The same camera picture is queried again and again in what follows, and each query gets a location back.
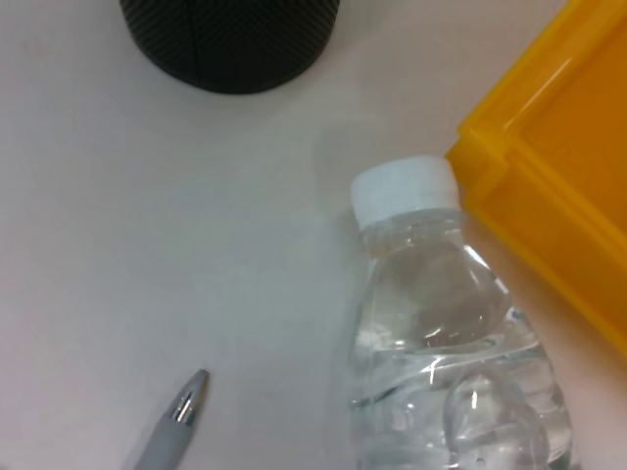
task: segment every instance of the plastic water bottle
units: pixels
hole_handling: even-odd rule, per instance
[[[448,162],[383,164],[352,192],[371,257],[352,360],[360,468],[579,468],[544,349],[463,242]]]

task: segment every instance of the table surface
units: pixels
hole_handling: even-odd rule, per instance
[[[116,0],[4,0],[0,468],[130,468],[201,366],[214,387],[182,470],[351,468],[328,419],[364,274],[350,182],[444,153],[559,7],[342,0],[312,69],[234,97],[156,70]],[[468,234],[547,345],[584,468],[623,467],[626,368]]]

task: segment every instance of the bottle cap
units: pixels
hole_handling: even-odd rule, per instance
[[[380,164],[355,178],[351,193],[361,230],[402,213],[459,211],[458,184],[444,157],[423,155]]]

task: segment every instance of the yellow container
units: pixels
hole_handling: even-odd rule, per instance
[[[466,208],[627,356],[627,0],[571,1],[459,133]]]

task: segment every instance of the gray pen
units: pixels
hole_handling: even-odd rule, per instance
[[[135,470],[174,470],[192,439],[209,388],[209,372],[199,370],[159,420]]]

